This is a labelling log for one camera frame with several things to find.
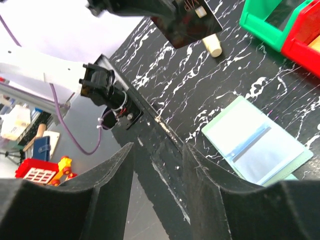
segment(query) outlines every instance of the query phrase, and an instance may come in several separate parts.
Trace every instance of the metal bolt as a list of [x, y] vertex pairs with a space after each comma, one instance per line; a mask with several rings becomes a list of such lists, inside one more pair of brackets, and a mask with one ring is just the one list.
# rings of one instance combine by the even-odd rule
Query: metal bolt
[[134, 115], [132, 113], [129, 113], [128, 116], [126, 117], [126, 119], [131, 120], [134, 117]]

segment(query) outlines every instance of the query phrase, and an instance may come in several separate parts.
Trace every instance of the green plastic container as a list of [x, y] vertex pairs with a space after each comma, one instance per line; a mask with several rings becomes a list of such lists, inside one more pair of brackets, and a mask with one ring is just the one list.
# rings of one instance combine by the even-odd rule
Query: green plastic container
[[282, 0], [246, 0], [240, 26], [254, 34], [276, 51], [281, 52], [286, 38], [291, 31], [300, 11], [313, 0], [305, 0], [291, 14], [283, 31], [266, 22]]

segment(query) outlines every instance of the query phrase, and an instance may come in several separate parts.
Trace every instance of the black marble table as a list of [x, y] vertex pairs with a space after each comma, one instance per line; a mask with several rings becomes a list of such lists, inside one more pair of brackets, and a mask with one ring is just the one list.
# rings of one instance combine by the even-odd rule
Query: black marble table
[[223, 25], [223, 55], [212, 58], [201, 41], [175, 50], [144, 18], [111, 61], [185, 142], [230, 170], [201, 133], [242, 95], [311, 149], [294, 174], [320, 176], [320, 79], [239, 26], [244, 0], [210, 0]]

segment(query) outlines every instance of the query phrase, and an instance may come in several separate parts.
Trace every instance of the red box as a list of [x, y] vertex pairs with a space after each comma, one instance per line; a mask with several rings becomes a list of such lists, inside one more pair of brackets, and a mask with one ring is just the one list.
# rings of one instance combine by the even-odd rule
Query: red box
[[320, 52], [308, 45], [320, 35], [320, 0], [313, 0], [298, 15], [282, 47], [282, 54], [320, 78]]

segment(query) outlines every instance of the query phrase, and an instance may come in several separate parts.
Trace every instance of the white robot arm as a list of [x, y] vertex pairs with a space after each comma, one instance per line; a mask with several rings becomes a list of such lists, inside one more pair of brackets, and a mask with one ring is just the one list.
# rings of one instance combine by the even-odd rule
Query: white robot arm
[[31, 49], [0, 44], [0, 73], [15, 74], [60, 85], [79, 94], [86, 68], [82, 62], [62, 60]]

